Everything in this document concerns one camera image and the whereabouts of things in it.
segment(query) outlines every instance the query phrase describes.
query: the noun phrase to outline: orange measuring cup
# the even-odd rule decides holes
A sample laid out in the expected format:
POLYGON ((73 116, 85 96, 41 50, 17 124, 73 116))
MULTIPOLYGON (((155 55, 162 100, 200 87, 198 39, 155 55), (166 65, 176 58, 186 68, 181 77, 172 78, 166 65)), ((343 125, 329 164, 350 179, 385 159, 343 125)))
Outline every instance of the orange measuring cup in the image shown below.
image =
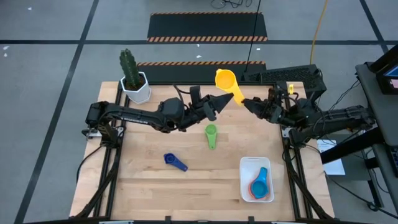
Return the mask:
POLYGON ((242 94, 242 91, 239 89, 235 74, 231 70, 217 69, 216 87, 220 90, 224 90, 227 93, 233 93, 235 102, 239 106, 243 105, 242 101, 244 99, 244 96, 242 94))

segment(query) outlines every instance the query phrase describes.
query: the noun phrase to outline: gray floor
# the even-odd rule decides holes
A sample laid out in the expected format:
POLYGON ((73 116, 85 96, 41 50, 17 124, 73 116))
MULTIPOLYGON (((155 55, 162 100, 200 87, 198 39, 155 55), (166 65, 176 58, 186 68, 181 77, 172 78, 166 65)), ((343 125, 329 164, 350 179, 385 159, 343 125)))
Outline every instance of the gray floor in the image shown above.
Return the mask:
MULTIPOLYGON (((366 0, 385 40, 398 40, 396 0, 366 0)), ((0 40, 79 40, 93 0, 0 0, 0 40)), ((227 5, 219 11, 255 11, 227 5)), ((312 40, 323 7, 320 0, 262 1, 270 40, 312 40)), ((99 0, 88 40, 145 40, 152 12, 216 11, 210 0, 99 0)), ((320 40, 377 40, 359 0, 331 0, 318 35, 320 40)), ((0 222, 13 223, 32 175, 44 137, 77 45, 0 44, 0 222)), ((96 101, 103 81, 123 74, 118 55, 129 48, 140 62, 246 60, 249 45, 85 45, 74 72, 47 157, 28 207, 25 222, 67 218, 75 191, 75 173, 83 159, 80 131, 88 105, 96 101)), ((252 60, 268 68, 309 63, 310 45, 254 45, 252 60)), ((317 45, 314 63, 321 68, 328 91, 321 108, 328 109, 355 81, 354 66, 383 54, 380 45, 317 45)), ((362 89, 352 90, 338 105, 366 105, 362 89)), ((385 187, 379 171, 379 180, 385 187)), ((366 182, 343 185, 371 200, 366 182)), ((392 223, 394 220, 329 183, 336 216, 342 220, 392 223)), ((393 211, 382 193, 386 209, 393 211)))

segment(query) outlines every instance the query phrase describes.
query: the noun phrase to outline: wooden table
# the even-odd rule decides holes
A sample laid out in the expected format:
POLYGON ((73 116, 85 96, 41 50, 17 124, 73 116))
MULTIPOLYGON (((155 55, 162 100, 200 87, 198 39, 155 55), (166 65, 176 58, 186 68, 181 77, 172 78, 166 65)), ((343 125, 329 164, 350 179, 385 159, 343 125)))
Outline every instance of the wooden table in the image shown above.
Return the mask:
MULTIPOLYGON (((117 82, 102 83, 98 101, 114 102, 117 82)), ((178 97, 172 86, 152 86, 150 102, 130 107, 154 111, 160 101, 178 97)), ((266 98, 268 86, 241 86, 246 98, 266 98)), ((302 83, 295 83, 295 91, 305 97, 302 83)), ((221 95, 215 86, 202 86, 202 96, 221 95)), ((184 101, 190 102, 188 95, 184 101)), ((204 130, 210 122, 206 119, 187 129, 186 133, 174 131, 162 134, 150 126, 127 123, 124 137, 118 182, 112 212, 113 220, 236 220, 246 221, 254 216, 256 221, 294 220, 292 200, 285 162, 282 160, 282 141, 279 125, 259 120, 233 100, 217 116, 217 148, 207 145, 204 130), (182 172, 166 165, 163 155, 174 153, 188 166, 182 172), (247 203, 240 196, 239 162, 244 156, 268 157, 271 161, 274 201, 247 203)), ((88 142, 85 156, 99 146, 100 139, 88 142)), ((70 215, 76 215, 95 193, 100 179, 105 150, 89 158, 81 168, 70 215)), ((302 161, 309 191, 317 202, 331 215, 328 186, 320 156, 303 148, 302 161)), ((298 197, 302 203, 299 189, 298 197)), ((108 193, 104 193, 103 205, 108 193)))

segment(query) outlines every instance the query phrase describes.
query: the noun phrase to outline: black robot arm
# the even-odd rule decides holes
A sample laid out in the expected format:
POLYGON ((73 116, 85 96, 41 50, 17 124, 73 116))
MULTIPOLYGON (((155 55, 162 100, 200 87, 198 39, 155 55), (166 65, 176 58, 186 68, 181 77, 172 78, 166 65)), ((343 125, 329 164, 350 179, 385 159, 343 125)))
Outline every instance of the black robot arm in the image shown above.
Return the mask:
POLYGON ((118 131, 109 125, 114 119, 146 124, 162 133, 174 130, 185 132, 187 128, 205 118, 214 121, 215 111, 220 113, 232 99, 233 94, 206 95, 202 98, 200 87, 193 86, 190 88, 190 96, 191 103, 188 105, 184 105, 178 98, 170 98, 160 102, 156 111, 128 108, 107 101, 93 103, 88 111, 86 124, 90 129, 97 129, 101 133, 103 143, 112 144, 118 141, 118 131))
POLYGON ((369 129, 374 124, 370 111, 362 106, 322 111, 307 99, 290 98, 286 90, 270 89, 268 99, 244 99, 244 106, 260 119, 290 127, 289 139, 293 146, 303 146, 311 138, 319 138, 342 129, 369 129), (282 100, 292 100, 295 105, 284 109, 282 100))

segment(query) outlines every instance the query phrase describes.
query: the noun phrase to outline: white container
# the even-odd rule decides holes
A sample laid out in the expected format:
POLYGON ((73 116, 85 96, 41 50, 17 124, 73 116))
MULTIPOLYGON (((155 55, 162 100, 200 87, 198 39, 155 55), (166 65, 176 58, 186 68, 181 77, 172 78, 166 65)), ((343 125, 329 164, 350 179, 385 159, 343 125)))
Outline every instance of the white container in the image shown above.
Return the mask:
POLYGON ((130 100, 132 100, 133 102, 135 102, 137 104, 148 102, 150 99, 150 94, 152 93, 152 90, 149 87, 148 80, 147 80, 147 77, 145 76, 145 73, 139 72, 139 74, 144 78, 145 84, 139 90, 136 90, 136 91, 127 90, 124 87, 124 79, 126 77, 123 77, 120 80, 122 87, 123 87, 123 92, 130 98, 130 100))
POLYGON ((274 188, 272 186, 271 163, 266 157, 242 157, 239 166, 239 178, 241 181, 241 196, 247 202, 266 203, 274 200, 274 188), (250 184, 257 178, 260 168, 265 167, 267 173, 267 185, 269 193, 264 198, 255 199, 250 194, 250 184))

